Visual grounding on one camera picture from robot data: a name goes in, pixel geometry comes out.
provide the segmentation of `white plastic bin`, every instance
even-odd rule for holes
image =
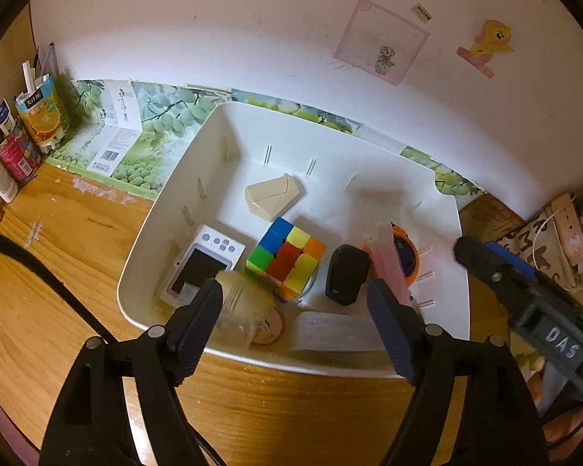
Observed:
[[[302,299],[304,308],[368,315],[363,299],[343,307],[325,297],[328,261],[340,244],[361,246],[362,234],[372,232],[377,222],[393,222],[408,232],[417,249],[432,246],[421,255],[420,275],[433,271],[434,276],[411,287],[418,303],[435,302],[421,309],[424,320],[468,339],[467,274],[452,256],[460,222],[454,198],[437,191],[434,172],[319,124],[235,102],[220,105],[210,115],[140,229],[117,291],[127,320],[142,329],[168,320],[173,310],[156,297],[156,291],[199,224],[246,244],[238,265],[243,268],[269,226],[250,213],[244,188],[285,172],[298,178],[304,191],[284,218],[327,245],[316,281]],[[281,311],[289,332],[301,309],[288,303]],[[248,350],[212,338],[206,351],[294,372],[395,376],[384,351],[289,351],[287,332],[268,348]]]

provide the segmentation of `grape wallpaper border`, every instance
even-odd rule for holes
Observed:
[[[142,133],[110,177],[105,177],[86,169],[103,139],[102,128],[106,123],[116,124],[114,106],[104,81],[68,80],[59,76],[56,86],[70,113],[72,126],[48,154],[47,162],[130,194],[155,199],[208,115],[227,101],[277,110],[362,139],[368,139],[365,135],[380,135],[360,122],[252,92],[150,82],[132,82],[132,85],[138,99]],[[395,148],[401,156],[432,169],[437,189],[454,196],[459,209],[483,193],[482,188],[424,152],[385,138],[390,140],[389,150]]]

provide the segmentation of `barcode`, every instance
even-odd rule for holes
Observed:
[[[30,165],[28,164],[25,158],[22,158],[20,162],[17,163],[17,166],[20,167],[20,169],[23,171],[23,174],[26,175],[26,177],[32,173],[32,168],[30,168]]]
[[[106,161],[114,161],[118,155],[119,155],[118,152],[105,151],[103,154],[101,154],[100,159],[106,160]]]
[[[93,165],[93,168],[101,170],[101,171],[110,171],[110,166],[104,165],[104,163],[100,163],[100,162],[95,162],[95,164]]]

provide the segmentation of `pink picture frame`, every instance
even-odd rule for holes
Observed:
[[[359,0],[333,57],[399,85],[429,32],[370,0]]]

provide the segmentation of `wood grain surface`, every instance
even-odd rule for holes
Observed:
[[[152,203],[50,165],[5,208],[0,233],[26,245],[120,340],[140,334],[116,286]],[[507,336],[505,315],[471,282],[472,339]],[[0,256],[0,404],[38,447],[63,380],[93,331],[44,283]],[[127,402],[139,454],[154,464],[134,384]],[[448,460],[464,381],[435,459]],[[280,372],[204,355],[178,394],[191,424],[229,465],[378,465],[407,408],[406,382]]]

